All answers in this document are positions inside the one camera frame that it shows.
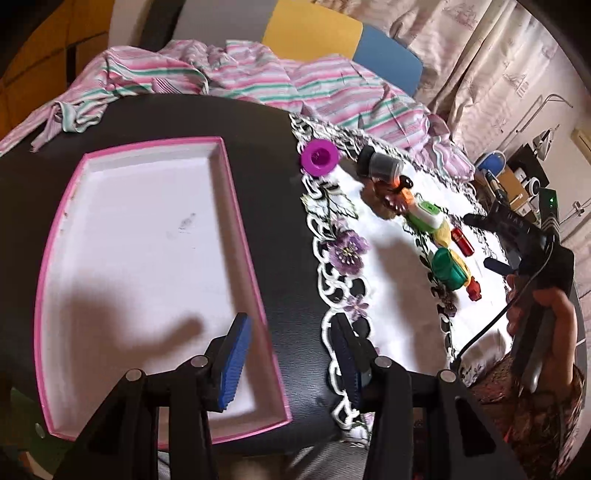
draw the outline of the pink striped blanket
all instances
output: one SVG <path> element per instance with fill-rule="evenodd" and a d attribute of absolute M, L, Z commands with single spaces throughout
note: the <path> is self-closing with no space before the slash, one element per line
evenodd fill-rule
<path fill-rule="evenodd" d="M 263 103 L 347 128 L 360 128 L 410 151 L 425 166 L 460 181 L 474 167 L 450 140 L 445 122 L 366 68 L 333 55 L 303 63 L 281 60 L 266 46 L 228 41 L 171 41 L 154 53 L 112 47 L 95 57 L 59 97 L 32 112 L 0 141 L 0 156 L 43 122 L 37 151 L 59 132 L 83 132 L 107 105 L 144 93 L 213 95 Z"/>

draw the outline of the purple round object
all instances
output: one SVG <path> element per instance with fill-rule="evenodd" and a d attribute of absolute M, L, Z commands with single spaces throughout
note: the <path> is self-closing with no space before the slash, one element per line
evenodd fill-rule
<path fill-rule="evenodd" d="M 339 163 L 339 149 L 329 140 L 315 138 L 301 153 L 301 166 L 313 177 L 322 177 L 333 171 Z"/>

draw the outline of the silver bolt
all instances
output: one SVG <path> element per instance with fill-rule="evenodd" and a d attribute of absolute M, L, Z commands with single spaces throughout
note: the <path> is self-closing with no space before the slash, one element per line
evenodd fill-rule
<path fill-rule="evenodd" d="M 191 359 L 191 365 L 193 365 L 195 368 L 205 367 L 205 365 L 207 365 L 208 362 L 209 360 L 207 360 L 207 357 L 205 355 L 194 356 Z"/>
<path fill-rule="evenodd" d="M 125 378 L 127 380 L 129 380 L 130 382 L 135 382 L 136 380 L 139 380 L 140 378 L 142 378 L 142 371 L 138 370 L 137 368 L 132 368 L 131 370 L 127 370 L 127 373 L 125 374 Z"/>
<path fill-rule="evenodd" d="M 456 374 L 451 370 L 443 370 L 439 376 L 444 382 L 454 383 L 456 381 Z"/>
<path fill-rule="evenodd" d="M 45 430 L 43 430 L 43 427 L 41 425 L 39 425 L 38 423 L 35 424 L 35 432 L 37 432 L 37 434 L 44 439 L 45 438 Z"/>
<path fill-rule="evenodd" d="M 377 357 L 374 362 L 380 368 L 390 368 L 392 366 L 392 360 L 383 355 Z"/>

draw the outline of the blue cushion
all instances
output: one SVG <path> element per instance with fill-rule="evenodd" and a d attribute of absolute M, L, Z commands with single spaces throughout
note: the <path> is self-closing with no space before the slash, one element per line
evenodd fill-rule
<path fill-rule="evenodd" d="M 414 53 L 370 25 L 363 25 L 353 61 L 412 96 L 416 92 L 423 64 Z"/>

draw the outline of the table surface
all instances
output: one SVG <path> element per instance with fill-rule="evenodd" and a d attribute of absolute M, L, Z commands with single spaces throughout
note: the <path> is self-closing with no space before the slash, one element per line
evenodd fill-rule
<path fill-rule="evenodd" d="M 293 421 L 218 446 L 249 455 L 289 451 L 336 437 L 337 397 L 327 386 L 320 341 L 326 305 L 300 197 L 296 139 L 287 112 L 205 96 L 146 95 L 109 105 L 83 134 L 61 133 L 38 153 L 30 135 L 0 157 L 0 372 L 37 398 L 33 311 L 37 277 L 57 205 L 86 152 L 160 138 L 223 138 L 256 277 Z"/>

